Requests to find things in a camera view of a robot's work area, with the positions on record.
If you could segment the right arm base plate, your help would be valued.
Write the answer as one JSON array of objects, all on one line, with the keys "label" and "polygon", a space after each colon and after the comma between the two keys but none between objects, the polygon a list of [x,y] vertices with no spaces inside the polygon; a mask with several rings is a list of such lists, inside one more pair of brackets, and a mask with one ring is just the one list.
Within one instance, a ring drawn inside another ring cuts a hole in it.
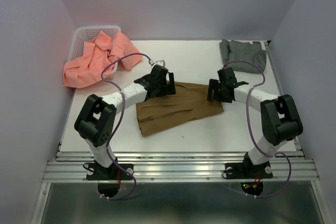
[{"label": "right arm base plate", "polygon": [[255,179],[261,176],[261,179],[273,178],[270,163],[266,162],[260,165],[247,164],[244,162],[226,163],[222,172],[225,179]]}]

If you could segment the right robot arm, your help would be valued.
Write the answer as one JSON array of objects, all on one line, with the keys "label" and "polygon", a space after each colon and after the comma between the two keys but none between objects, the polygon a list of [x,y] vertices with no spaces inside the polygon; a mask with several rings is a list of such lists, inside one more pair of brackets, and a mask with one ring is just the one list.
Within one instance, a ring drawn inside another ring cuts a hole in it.
[{"label": "right robot arm", "polygon": [[217,80],[209,80],[208,101],[240,102],[245,104],[246,112],[253,108],[261,116],[261,139],[252,140],[254,147],[244,155],[242,162],[225,165],[227,179],[254,178],[257,175],[271,178],[270,159],[279,154],[283,145],[303,133],[293,97],[265,93],[258,90],[257,85],[239,82],[232,68],[223,68],[217,73]]}]

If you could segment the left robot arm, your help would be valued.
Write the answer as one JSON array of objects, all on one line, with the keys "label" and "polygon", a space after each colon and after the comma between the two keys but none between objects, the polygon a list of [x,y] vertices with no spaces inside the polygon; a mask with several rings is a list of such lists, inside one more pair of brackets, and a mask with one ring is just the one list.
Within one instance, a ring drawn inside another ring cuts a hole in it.
[{"label": "left robot arm", "polygon": [[117,170],[123,170],[118,164],[110,141],[121,122],[114,125],[119,114],[123,119],[127,108],[151,98],[176,94],[174,73],[155,63],[149,74],[131,83],[124,89],[117,86],[117,92],[99,97],[92,94],[87,97],[74,124],[75,130],[89,145],[94,156],[95,168],[88,168],[92,173],[99,172],[110,179]]}]

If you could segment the pink skirt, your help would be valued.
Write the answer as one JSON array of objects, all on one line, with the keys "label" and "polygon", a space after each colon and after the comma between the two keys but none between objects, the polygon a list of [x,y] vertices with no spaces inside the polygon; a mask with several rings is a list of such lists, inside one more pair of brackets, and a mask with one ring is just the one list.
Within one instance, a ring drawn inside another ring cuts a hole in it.
[{"label": "pink skirt", "polygon": [[131,70],[142,60],[138,49],[122,32],[110,37],[101,31],[90,42],[83,43],[80,57],[68,61],[63,69],[63,86],[85,88],[101,81],[101,72],[110,63],[121,59],[125,70]]}]

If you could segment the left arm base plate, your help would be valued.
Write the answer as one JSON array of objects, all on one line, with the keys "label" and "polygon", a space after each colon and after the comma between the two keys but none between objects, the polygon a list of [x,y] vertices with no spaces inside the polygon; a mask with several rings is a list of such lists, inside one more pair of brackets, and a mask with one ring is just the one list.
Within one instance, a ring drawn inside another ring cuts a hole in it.
[{"label": "left arm base plate", "polygon": [[96,162],[84,163],[83,168],[87,171],[86,180],[132,180],[131,176],[117,168],[114,164],[109,168],[105,168]]}]

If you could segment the tan brown skirt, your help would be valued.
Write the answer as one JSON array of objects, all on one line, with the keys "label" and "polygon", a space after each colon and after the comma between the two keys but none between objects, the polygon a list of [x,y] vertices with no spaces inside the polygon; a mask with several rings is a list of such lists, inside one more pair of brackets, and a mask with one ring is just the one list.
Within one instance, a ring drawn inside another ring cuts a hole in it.
[{"label": "tan brown skirt", "polygon": [[207,101],[207,85],[177,82],[175,88],[175,95],[136,104],[138,126],[143,137],[224,112],[220,102]]}]

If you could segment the grey pleated skirt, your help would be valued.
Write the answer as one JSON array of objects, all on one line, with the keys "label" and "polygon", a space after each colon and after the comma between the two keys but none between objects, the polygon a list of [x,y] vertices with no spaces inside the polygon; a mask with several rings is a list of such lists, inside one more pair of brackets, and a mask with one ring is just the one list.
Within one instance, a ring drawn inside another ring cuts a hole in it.
[{"label": "grey pleated skirt", "polygon": [[261,42],[240,42],[222,39],[219,49],[223,65],[235,71],[264,73],[267,64],[267,52]]}]

